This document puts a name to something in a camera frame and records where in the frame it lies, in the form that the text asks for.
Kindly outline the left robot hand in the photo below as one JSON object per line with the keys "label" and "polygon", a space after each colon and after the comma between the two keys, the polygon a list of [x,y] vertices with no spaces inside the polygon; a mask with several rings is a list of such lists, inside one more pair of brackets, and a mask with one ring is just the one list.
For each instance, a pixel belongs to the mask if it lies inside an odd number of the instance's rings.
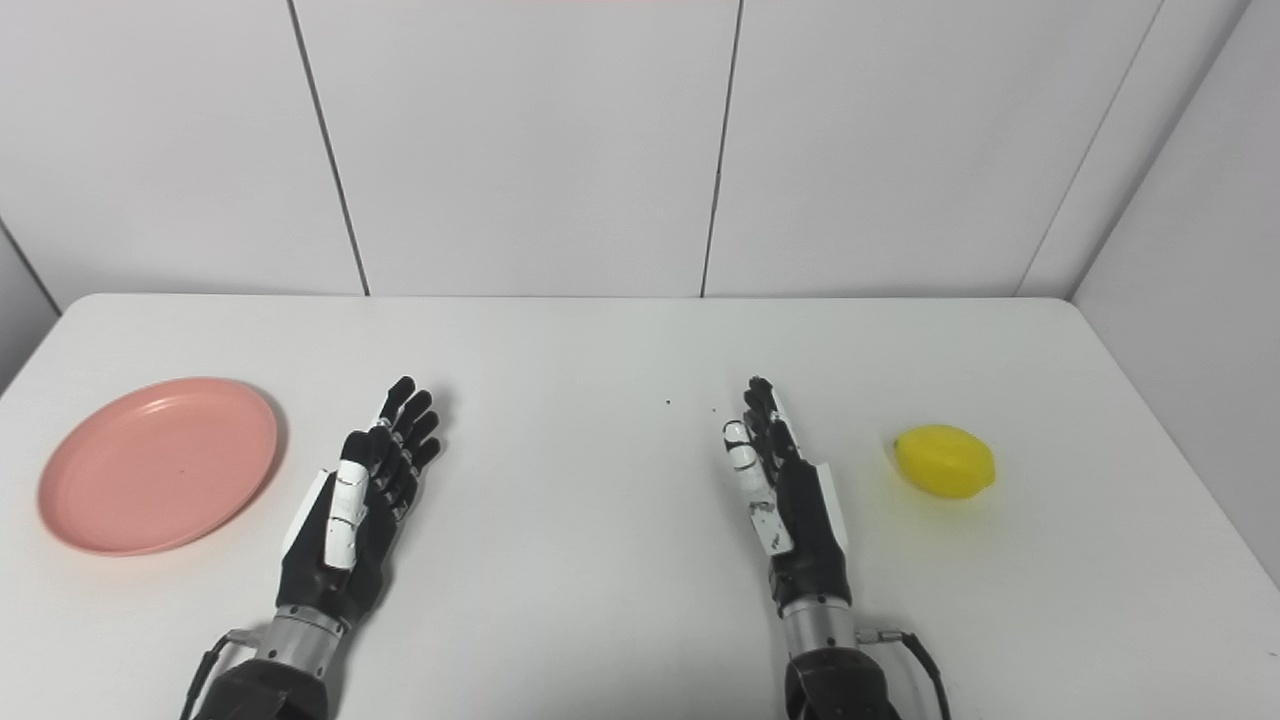
{"label": "left robot hand", "polygon": [[380,602],[390,550],[443,443],[433,395],[410,375],[372,424],[351,432],[335,469],[320,471],[291,523],[275,605],[358,625]]}

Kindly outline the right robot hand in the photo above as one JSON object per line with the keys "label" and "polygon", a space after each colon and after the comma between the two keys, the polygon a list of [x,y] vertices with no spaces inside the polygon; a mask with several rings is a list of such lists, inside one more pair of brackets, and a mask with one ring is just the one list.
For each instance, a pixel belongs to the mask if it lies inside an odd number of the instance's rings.
{"label": "right robot hand", "polygon": [[849,603],[852,592],[845,542],[832,518],[819,466],[799,447],[776,387],[763,375],[748,382],[746,409],[724,423],[722,441],[768,559],[776,612],[800,601]]}

